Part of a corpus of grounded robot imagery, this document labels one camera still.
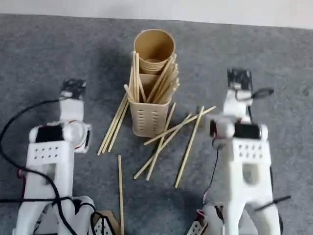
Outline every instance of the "white wall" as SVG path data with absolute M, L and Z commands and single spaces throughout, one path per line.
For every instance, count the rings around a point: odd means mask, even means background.
M 0 0 L 0 12 L 313 29 L 313 0 Z

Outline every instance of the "scattered chopsticks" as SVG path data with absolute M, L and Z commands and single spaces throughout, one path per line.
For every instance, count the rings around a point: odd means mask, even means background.
M 149 96 L 146 97 L 139 74 L 139 54 L 132 52 L 131 79 L 127 94 L 131 102 L 165 104 L 179 87 L 178 65 L 175 63 L 177 55 L 172 56 L 165 65 Z
M 173 104 L 172 108 L 171 108 L 171 111 L 170 111 L 170 114 L 166 120 L 166 123 L 165 123 L 165 127 L 164 127 L 164 131 L 167 130 L 169 124 L 170 124 L 170 121 L 172 119 L 172 115 L 173 115 L 173 112 L 175 110 L 175 107 L 176 107 L 176 103 Z M 163 141 L 164 141 L 164 138 L 165 136 L 163 136 L 158 144 L 158 147 L 157 147 L 157 150 L 156 150 L 156 153 L 153 157 L 153 160 L 152 160 L 152 163 L 150 165 L 150 168 L 149 168 L 149 172 L 148 172 L 148 175 L 147 175 L 147 178 L 146 180 L 150 180 L 150 177 L 151 177 L 151 174 L 152 174 L 152 171 L 153 171 L 153 168 L 155 167 L 155 164 L 156 164 L 156 161 L 157 161 L 157 157 L 159 155 L 159 153 L 161 152 L 161 147 L 162 147 L 162 144 L 163 144 Z
M 161 141 L 160 141 L 160 143 L 159 143 L 159 146 L 158 146 L 158 148 L 157 148 L 155 154 L 140 168 L 140 170 L 135 174 L 134 179 L 137 179 L 137 178 L 142 174 L 142 172 L 143 172 L 145 169 L 147 169 L 148 166 L 150 166 L 150 169 L 153 167 L 152 164 L 151 164 L 151 163 L 153 162 L 153 160 L 157 158 L 158 154 L 160 154 L 160 152 L 164 149 L 164 147 L 172 140 L 172 138 L 177 134 L 177 132 L 178 132 L 184 125 L 186 125 L 186 124 L 188 124 L 188 123 L 190 123 L 190 122 L 192 122 L 192 121 L 194 121 L 194 120 L 197 119 L 197 122 L 196 122 L 196 125 L 195 125 L 195 128 L 194 128 L 194 131 L 193 131 L 192 136 L 191 136 L 191 140 L 190 140 L 190 142 L 189 142 L 189 144 L 188 144 L 188 148 L 187 148 L 187 151 L 186 151 L 186 153 L 185 153 L 184 160 L 183 160 L 183 163 L 182 163 L 181 168 L 180 168 L 180 171 L 179 171 L 178 180 L 177 180 L 177 182 L 176 182 L 176 184 L 175 184 L 175 185 L 178 186 L 178 184 L 179 184 L 179 182 L 180 182 L 180 179 L 181 179 L 181 176 L 182 176 L 182 173 L 183 173 L 183 170 L 184 170 L 184 168 L 185 168 L 187 159 L 188 159 L 188 155 L 189 155 L 189 152 L 190 152 L 190 149 L 191 149 L 191 145 L 192 145 L 193 139 L 194 139 L 194 137 L 195 137 L 195 134 L 196 134 L 196 131 L 197 131 L 199 122 L 200 122 L 200 118 L 201 118 L 201 116 L 203 116 L 204 114 L 207 114 L 208 112 L 214 110 L 215 108 L 216 108 L 216 106 L 213 106 L 213 107 L 211 107 L 211 108 L 209 108 L 209 109 L 207 109 L 207 110 L 204 111 L 204 110 L 203 110 L 204 107 L 202 107 L 202 108 L 201 108 L 201 111 L 200 111 L 200 113 L 199 113 L 198 115 L 195 115 L 195 116 L 191 117 L 191 114 L 189 114 L 189 115 L 188 115 L 180 124 L 178 124 L 177 126 L 171 128 L 171 129 L 169 129 L 169 130 L 167 130 L 167 131 L 164 131 L 163 133 L 161 133 L 160 135 L 156 136 L 155 138 L 152 138 L 150 141 L 145 142 L 145 145 L 146 145 L 146 144 L 149 144 L 149 143 L 151 143 L 151 142 L 153 142 L 153 141 L 155 141 L 155 140 L 161 138 Z M 163 142 L 162 139 L 164 140 L 165 135 L 167 135 L 167 134 L 169 134 L 169 133 L 171 133 L 171 132 L 172 132 L 172 134 L 167 138 L 167 140 L 166 140 L 165 142 Z
M 191 114 L 189 114 L 184 121 L 188 120 L 191 117 Z M 170 136 L 169 138 L 167 138 L 167 140 L 162 144 L 162 147 L 160 149 L 160 151 L 163 150 L 163 148 L 170 142 L 170 140 L 177 134 L 177 132 L 182 128 L 183 126 L 180 126 L 180 128 L 176 129 Z M 141 173 L 148 167 L 148 165 L 150 165 L 150 163 L 152 162 L 152 160 L 154 159 L 155 154 L 142 166 L 142 168 L 136 173 L 136 175 L 134 176 L 134 179 L 137 179 Z
M 209 108 L 209 109 L 207 109 L 207 110 L 204 110 L 204 112 L 202 113 L 202 115 L 205 115 L 205 114 L 211 112 L 211 111 L 212 111 L 213 109 L 215 109 L 215 108 L 216 108 L 216 106 L 212 106 L 211 108 Z M 186 125 L 186 124 L 192 122 L 193 120 L 196 120 L 196 119 L 198 118 L 198 116 L 199 116 L 199 115 L 194 115 L 193 117 L 189 118 L 189 119 L 186 120 L 186 121 L 183 121 L 182 123 L 178 124 L 177 126 L 174 126 L 174 127 L 172 127 L 171 129 L 169 129 L 169 130 L 167 130 L 167 131 L 165 131 L 165 132 L 163 132 L 163 133 L 161 133 L 161 134 L 159 134 L 159 135 L 153 137 L 152 139 L 150 139 L 150 140 L 144 142 L 144 145 L 150 144 L 150 143 L 156 141 L 157 139 L 161 138 L 162 136 L 165 136 L 165 135 L 171 133 L 172 131 L 175 131 L 175 130 L 181 128 L 183 125 Z
M 188 159 L 188 156 L 189 156 L 189 152 L 190 152 L 190 149 L 191 149 L 191 145 L 194 141 L 194 138 L 195 138 L 195 135 L 196 135 L 196 132 L 197 132 L 197 129 L 198 129 L 198 125 L 200 123 L 200 119 L 202 117 L 202 114 L 203 114 L 203 110 L 204 110 L 204 106 L 201 107 L 200 109 L 200 112 L 199 112 L 199 115 L 198 115 L 198 118 L 197 118 L 197 121 L 196 121 L 196 124 L 195 124 L 195 127 L 194 127 L 194 130 L 191 134 L 191 138 L 190 138 L 190 141 L 189 141 L 189 144 L 188 144 L 188 147 L 187 147 L 187 150 L 185 152 L 185 156 L 184 156 L 184 159 L 182 161 L 182 164 L 181 164 L 181 167 L 180 167 L 180 170 L 179 170 L 179 173 L 178 173 L 178 176 L 177 176 L 177 179 L 176 179 L 176 182 L 175 182 L 175 188 L 178 187 L 178 184 L 180 182 L 180 179 L 181 179 L 181 176 L 182 176 L 182 173 L 185 169 L 185 166 L 186 166 L 186 162 L 187 162 L 187 159 Z
M 105 151 L 108 148 L 110 141 L 111 141 L 111 143 L 110 143 L 108 151 L 109 152 L 111 151 L 111 149 L 114 145 L 117 133 L 118 133 L 118 131 L 121 127 L 121 124 L 123 122 L 123 119 L 124 119 L 124 116 L 125 116 L 125 113 L 127 111 L 128 106 L 129 106 L 129 102 L 128 102 L 127 96 L 125 94 L 123 99 L 122 99 L 122 102 L 120 103 L 120 105 L 119 105 L 119 107 L 118 107 L 118 109 L 114 115 L 112 123 L 111 123 L 106 135 L 103 138 L 103 141 L 102 141 L 101 146 L 100 146 L 98 153 L 97 153 L 98 156 L 100 155 L 100 153 L 105 153 Z
M 124 205 L 123 205 L 123 178 L 122 178 L 122 159 L 118 155 L 118 185 L 119 185 L 119 210 L 120 210 L 120 223 L 121 235 L 124 235 Z

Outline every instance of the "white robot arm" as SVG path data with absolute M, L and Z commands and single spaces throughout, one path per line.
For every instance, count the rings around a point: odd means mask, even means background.
M 210 235 L 258 235 L 244 207 L 248 203 L 260 207 L 273 201 L 268 129 L 265 125 L 251 123 L 246 114 L 254 95 L 250 71 L 229 70 L 223 112 L 206 116 L 206 130 L 217 145 L 222 146 L 226 189 L 223 204 L 218 205 L 222 208 L 222 219 L 216 207 L 205 205 L 203 208 L 208 222 L 206 232 Z M 250 173 L 249 181 L 245 180 L 243 171 Z M 281 234 L 276 205 L 258 214 L 263 223 L 261 235 Z
M 89 148 L 91 126 L 83 123 L 85 89 L 86 82 L 83 80 L 66 80 L 60 95 L 60 120 L 37 126 L 29 134 L 26 167 L 48 175 L 60 197 L 72 197 L 74 153 L 86 153 Z M 55 196 L 45 178 L 27 173 L 25 199 L 50 199 Z M 66 221 L 78 235 L 86 235 L 93 208 L 82 206 L 77 212 L 74 201 L 91 205 L 93 201 L 88 197 L 61 201 Z M 60 219 L 57 207 L 47 201 L 23 202 L 13 235 L 71 234 Z

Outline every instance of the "cardboard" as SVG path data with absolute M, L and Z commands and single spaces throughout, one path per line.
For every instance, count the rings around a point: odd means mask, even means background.
M 99 213 L 101 213 L 103 216 L 107 216 L 109 218 L 109 221 L 112 225 L 112 228 L 114 230 L 114 233 L 116 235 L 120 235 L 121 234 L 121 231 L 120 231 L 120 228 L 119 228 L 119 223 L 117 222 L 116 218 L 114 217 L 114 214 L 112 211 L 98 211 Z M 93 224 L 95 225 L 98 220 L 99 220 L 99 217 L 98 215 L 95 215 L 94 216 L 94 219 L 93 219 Z

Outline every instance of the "wooden chopstick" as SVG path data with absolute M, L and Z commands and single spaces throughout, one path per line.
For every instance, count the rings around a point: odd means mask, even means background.
M 177 55 L 175 54 L 175 55 L 174 55 L 174 58 L 173 58 L 173 60 L 172 60 L 172 62 L 171 62 L 171 64 L 170 64 L 170 66 L 169 66 L 169 68 L 168 68 L 168 70 L 167 70 L 167 72 L 165 73 L 164 77 L 162 78 L 162 80 L 161 80 L 161 82 L 160 82 L 160 84 L 159 84 L 159 86 L 158 86 L 158 88 L 157 88 L 157 91 L 156 91 L 156 95 L 155 95 L 155 96 L 157 96 L 157 95 L 161 92 L 161 90 L 162 90 L 163 87 L 164 87 L 164 84 L 166 83 L 166 81 L 170 78 L 171 74 L 173 73 L 173 70 L 174 70 L 175 67 L 176 67 L 176 64 L 175 64 L 176 56 L 177 56 Z
M 209 109 L 207 109 L 207 110 L 204 110 L 204 112 L 203 112 L 202 115 L 205 115 L 205 114 L 211 112 L 211 111 L 214 110 L 215 108 L 216 108 L 216 106 L 212 106 L 211 108 L 209 108 Z M 150 139 L 150 140 L 144 142 L 144 145 L 148 145 L 148 144 L 150 144 L 150 143 L 156 141 L 157 139 L 161 138 L 162 136 L 165 136 L 165 135 L 167 135 L 168 133 L 171 133 L 172 131 L 175 131 L 176 129 L 180 128 L 180 126 L 186 125 L 186 124 L 192 122 L 193 120 L 196 120 L 196 119 L 198 118 L 198 116 L 199 116 L 198 114 L 197 114 L 197 115 L 194 115 L 193 117 L 189 118 L 187 121 L 183 121 L 182 123 L 180 123 L 180 124 L 178 124 L 178 125 L 172 127 L 171 129 L 169 129 L 169 130 L 167 130 L 167 131 L 165 131 L 165 132 L 163 132 L 163 133 L 161 133 L 161 134 L 159 134 L 159 135 L 153 137 L 152 139 Z
M 170 124 L 170 121 L 172 119 L 172 115 L 173 115 L 173 112 L 175 110 L 175 107 L 176 107 L 176 103 L 173 104 L 172 108 L 171 108 L 171 111 L 170 111 L 170 114 L 166 120 L 166 123 L 165 123 L 165 127 L 164 127 L 164 131 L 167 130 L 169 124 Z M 149 172 L 148 172 L 148 175 L 147 175 L 147 178 L 146 180 L 150 180 L 150 177 L 151 177 L 151 174 L 152 174 L 152 171 L 153 171 L 153 168 L 155 167 L 155 164 L 156 164 L 156 161 L 157 161 L 157 157 L 161 151 L 161 147 L 162 147 L 162 144 L 163 144 L 163 141 L 164 141 L 164 138 L 165 136 L 163 136 L 160 140 L 160 143 L 158 144 L 158 147 L 157 147 L 157 150 L 156 150 L 156 153 L 155 153 L 155 157 L 153 158 L 152 160 L 152 163 L 150 165 L 150 168 L 149 168 Z
M 136 84 L 137 84 L 137 87 L 136 87 L 136 92 L 137 92 L 137 102 L 140 102 L 140 77 L 139 77 L 139 54 L 136 53 L 135 54 L 135 58 L 136 58 Z
M 111 149 L 112 149 L 113 144 L 114 144 L 114 142 L 115 142 L 116 136 L 117 136 L 117 134 L 118 134 L 118 132 L 119 132 L 119 129 L 121 128 L 121 125 L 122 125 L 123 119 L 124 119 L 124 117 L 125 117 L 126 111 L 127 111 L 127 109 L 128 109 L 128 106 L 129 106 L 129 102 L 127 101 L 127 103 L 126 103 L 126 105 L 125 105 L 125 108 L 124 108 L 124 110 L 123 110 L 123 112 L 122 112 L 121 118 L 120 118 L 119 121 L 118 121 L 116 130 L 115 130 L 114 135 L 113 135 L 112 140 L 111 140 L 111 143 L 110 143 L 110 145 L 109 145 L 108 153 L 111 152 Z
M 120 105 L 120 109 L 118 110 L 118 114 L 117 114 L 116 118 L 113 119 L 112 128 L 109 130 L 107 141 L 105 142 L 104 147 L 103 147 L 101 153 L 105 153 L 105 151 L 107 150 L 107 147 L 109 145 L 110 139 L 111 139 L 111 137 L 113 135 L 113 132 L 114 132 L 116 126 L 117 126 L 118 121 L 121 118 L 121 115 L 122 115 L 122 112 L 124 110 L 124 107 L 125 107 L 126 103 L 127 103 L 127 97 L 125 97 L 125 100 L 123 100 L 123 103 Z
M 156 104 L 164 104 L 166 103 L 170 97 L 174 94 L 179 86 L 179 79 L 176 79 L 175 82 L 172 82 L 171 85 L 167 88 L 167 90 L 161 95 L 161 97 L 156 100 Z
M 147 103 L 150 103 L 153 100 L 154 96 L 156 95 L 156 91 L 157 91 L 157 89 L 158 89 L 158 87 L 160 85 L 160 82 L 162 81 L 164 75 L 166 74 L 168 68 L 170 67 L 170 64 L 172 63 L 173 59 L 174 59 L 174 57 L 171 57 L 169 59 L 169 61 L 167 62 L 164 70 L 162 71 L 160 77 L 157 79 L 155 85 L 153 86 L 153 88 L 152 88 L 152 90 L 151 90 L 151 92 L 150 92 L 150 94 L 148 96 Z
M 112 130 L 114 124 L 115 124 L 115 121 L 119 118 L 118 116 L 120 114 L 120 111 L 125 106 L 125 104 L 126 104 L 125 102 L 126 101 L 127 101 L 127 96 L 125 94 L 123 99 L 122 99 L 122 101 L 121 101 L 121 103 L 120 103 L 120 105 L 118 106 L 118 109 L 117 109 L 117 111 L 116 111 L 116 113 L 115 113 L 115 115 L 113 117 L 113 120 L 112 120 L 112 122 L 111 122 L 111 124 L 110 124 L 110 126 L 109 126 L 109 128 L 107 130 L 107 133 L 106 133 L 106 135 L 103 138 L 103 141 L 102 141 L 101 146 L 100 146 L 100 148 L 98 150 L 98 153 L 97 153 L 98 156 L 100 155 L 101 151 L 104 149 L 104 146 L 106 145 L 106 142 L 108 141 L 108 138 L 110 136 L 111 130 Z
M 126 84 L 124 85 L 124 89 L 125 89 L 125 91 L 126 91 L 126 93 L 128 95 L 128 99 L 130 101 L 132 101 L 132 102 L 135 102 L 135 99 L 134 99 L 134 97 L 132 95 L 132 92 L 131 92 L 131 90 L 129 89 L 129 87 Z
M 196 132 L 197 132 L 197 129 L 198 129 L 198 125 L 200 123 L 200 119 L 201 119 L 202 114 L 203 114 L 203 110 L 204 110 L 204 106 L 202 106 L 201 109 L 200 109 L 200 112 L 199 112 L 199 115 L 198 115 L 198 118 L 197 118 L 194 130 L 193 130 L 193 132 L 191 134 L 191 138 L 190 138 L 190 141 L 189 141 L 189 144 L 188 144 L 188 147 L 187 147 L 184 159 L 182 161 L 182 164 L 181 164 L 181 167 L 180 167 L 180 170 L 179 170 L 179 173 L 178 173 L 178 177 L 177 177 L 176 182 L 175 182 L 175 188 L 178 187 L 178 184 L 180 182 L 182 173 L 183 173 L 183 171 L 185 169 L 186 162 L 187 162 L 187 159 L 188 159 L 188 156 L 189 156 L 189 152 L 190 152 L 190 149 L 191 149 L 191 145 L 192 145 L 192 143 L 194 141 L 194 138 L 195 138 L 195 135 L 196 135 Z
M 189 114 L 184 121 L 188 120 L 191 117 L 191 114 Z M 176 129 L 170 136 L 169 138 L 166 139 L 166 141 L 162 144 L 162 147 L 160 149 L 160 151 L 163 150 L 163 148 L 170 142 L 170 140 L 177 134 L 177 132 L 182 128 L 183 126 L 181 126 L 180 128 Z M 152 162 L 153 158 L 155 157 L 155 154 L 152 155 L 152 157 L 141 167 L 141 169 L 136 173 L 136 175 L 134 176 L 134 179 L 137 179 L 141 173 L 148 167 L 148 165 L 150 165 L 150 163 Z
M 145 92 L 143 90 L 141 79 L 140 79 L 140 74 L 139 74 L 139 54 L 138 53 L 136 53 L 136 74 L 137 74 L 137 76 L 136 76 L 137 77 L 137 83 L 139 85 L 139 89 L 140 89 L 140 92 L 141 92 L 141 95 L 142 95 L 142 100 L 145 103 L 147 98 L 146 98 Z
M 119 211 L 121 222 L 121 235 L 124 235 L 124 205 L 123 205 L 123 179 L 122 179 L 121 155 L 118 155 L 118 186 L 119 186 Z
M 136 71 L 136 52 L 133 51 L 133 80 L 134 80 L 134 100 L 135 102 L 138 101 L 138 96 L 137 96 L 137 71 Z
M 161 96 L 165 93 L 165 91 L 168 89 L 171 83 L 177 78 L 177 75 L 178 75 L 178 66 L 176 64 L 174 66 L 174 69 L 172 70 L 172 73 L 169 75 L 168 79 L 166 79 L 166 82 L 164 83 L 162 89 L 157 93 L 157 97 L 154 99 L 155 102 L 161 98 Z

